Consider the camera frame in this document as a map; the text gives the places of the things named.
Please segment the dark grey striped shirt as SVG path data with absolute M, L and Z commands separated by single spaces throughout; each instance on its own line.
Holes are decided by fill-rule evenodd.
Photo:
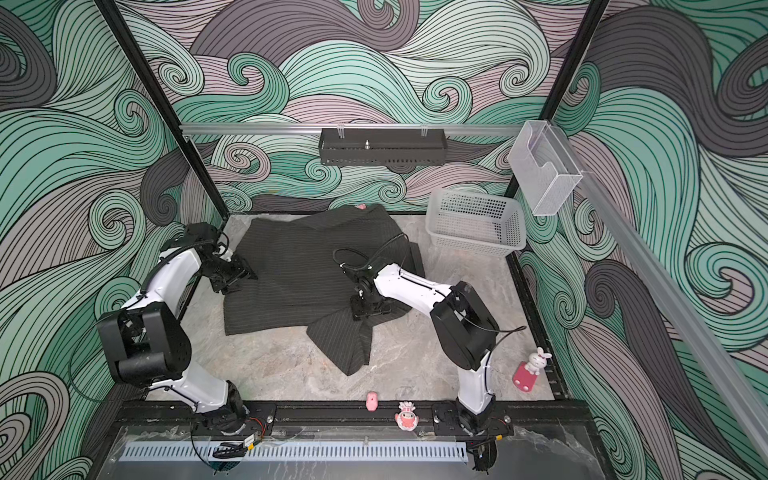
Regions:
M 227 335 L 300 326 L 345 375 L 370 361 L 373 329 L 398 319 L 409 308 L 393 304 L 388 315 L 354 321 L 350 297 L 355 284 L 340 265 L 365 264 L 378 253 L 405 270 L 424 271 L 417 244 L 380 205 L 345 206 L 294 220 L 255 218 L 236 253 L 257 275 L 224 299 Z

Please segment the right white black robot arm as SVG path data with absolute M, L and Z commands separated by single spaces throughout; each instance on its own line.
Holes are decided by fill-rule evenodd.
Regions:
M 431 320 L 443 353 L 458 369 L 459 423 L 471 435 L 483 433 L 496 400 L 488 368 L 501 329 L 475 289 L 464 281 L 436 283 L 379 260 L 341 269 L 355 283 L 356 318 L 367 319 L 399 302 Z

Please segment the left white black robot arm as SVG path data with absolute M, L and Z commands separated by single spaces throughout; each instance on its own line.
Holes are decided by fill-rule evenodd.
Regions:
M 166 241 L 131 300 L 99 318 L 96 331 L 112 379 L 178 396 L 207 425 L 232 434 L 248 410 L 233 382 L 219 379 L 192 359 L 192 345 L 181 325 L 183 297 L 195 277 L 209 280 L 227 295 L 256 277 L 229 247 L 229 239 L 208 223 L 190 224 Z

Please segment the small pink front toy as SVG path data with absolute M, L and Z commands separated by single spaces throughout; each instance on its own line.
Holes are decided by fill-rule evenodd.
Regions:
M 366 394 L 365 406 L 369 412 L 375 412 L 378 409 L 379 399 L 378 394 L 374 391 L 370 391 Z

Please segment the pink white doll figure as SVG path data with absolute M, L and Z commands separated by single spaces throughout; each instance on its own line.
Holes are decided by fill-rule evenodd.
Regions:
M 411 401 L 401 401 L 398 405 L 399 412 L 395 414 L 395 422 L 400 430 L 412 432 L 419 423 L 419 417 L 415 413 L 415 404 Z

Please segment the white plastic mesh basket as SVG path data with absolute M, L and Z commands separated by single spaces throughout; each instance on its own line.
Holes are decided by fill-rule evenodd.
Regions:
M 526 247 L 521 204 L 511 198 L 441 189 L 433 191 L 425 228 L 437 247 L 504 258 Z

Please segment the white bunny on pink stand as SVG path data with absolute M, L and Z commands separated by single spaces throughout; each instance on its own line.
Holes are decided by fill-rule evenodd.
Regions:
M 523 392 L 531 392 L 552 357 L 551 353 L 546 352 L 542 347 L 537 347 L 526 361 L 519 364 L 513 376 L 514 385 Z

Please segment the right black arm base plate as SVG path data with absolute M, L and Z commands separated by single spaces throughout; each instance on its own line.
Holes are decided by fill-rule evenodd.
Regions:
M 431 406 L 432 424 L 439 436 L 485 438 L 511 434 L 509 402 L 493 400 L 481 413 L 472 413 L 458 400 L 440 401 Z

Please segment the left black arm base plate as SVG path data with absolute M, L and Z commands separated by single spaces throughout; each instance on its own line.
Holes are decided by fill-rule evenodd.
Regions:
M 224 437 L 257 436 L 271 432 L 277 405 L 273 402 L 246 401 L 245 414 L 239 416 L 227 407 L 207 413 L 193 415 L 196 429 L 206 435 Z

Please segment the aluminium rear rail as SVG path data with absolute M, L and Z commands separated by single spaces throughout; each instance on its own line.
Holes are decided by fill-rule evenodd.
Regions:
M 447 136 L 507 137 L 517 135 L 522 124 L 377 124 L 377 123 L 182 123 L 180 129 L 187 136 L 203 135 L 319 135 L 324 129 L 336 130 L 344 135 L 347 130 L 415 130 L 428 132 L 442 130 Z

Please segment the aluminium rail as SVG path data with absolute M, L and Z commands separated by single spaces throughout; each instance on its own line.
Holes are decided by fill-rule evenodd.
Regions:
M 767 469 L 767 260 L 736 238 L 693 243 L 701 162 L 689 135 L 610 146 L 556 135 L 580 189 L 649 293 L 622 312 L 628 340 L 668 405 L 720 455 Z
M 336 130 L 344 135 L 347 130 L 415 130 L 428 132 L 442 130 L 447 136 L 507 137 L 517 135 L 522 124 L 377 124 L 377 123 L 182 123 L 180 129 L 187 136 L 203 135 L 319 135 L 324 129 Z

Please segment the black perforated wall shelf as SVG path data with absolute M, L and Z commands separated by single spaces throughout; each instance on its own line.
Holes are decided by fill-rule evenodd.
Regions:
M 318 144 L 321 162 L 328 166 L 442 165 L 448 143 L 442 130 L 336 130 L 324 129 Z

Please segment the clear plastic wall holder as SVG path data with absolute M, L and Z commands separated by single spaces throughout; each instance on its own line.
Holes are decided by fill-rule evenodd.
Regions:
M 508 163 L 534 216 L 554 216 L 583 178 L 564 131 L 548 121 L 526 121 Z

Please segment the aluminium right rail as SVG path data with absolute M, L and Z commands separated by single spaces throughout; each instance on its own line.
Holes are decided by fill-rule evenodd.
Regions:
M 556 135 L 580 189 L 649 293 L 622 312 L 628 340 L 668 405 L 720 455 L 767 469 L 767 260 L 736 238 L 693 243 L 701 162 L 689 135 L 610 146 Z

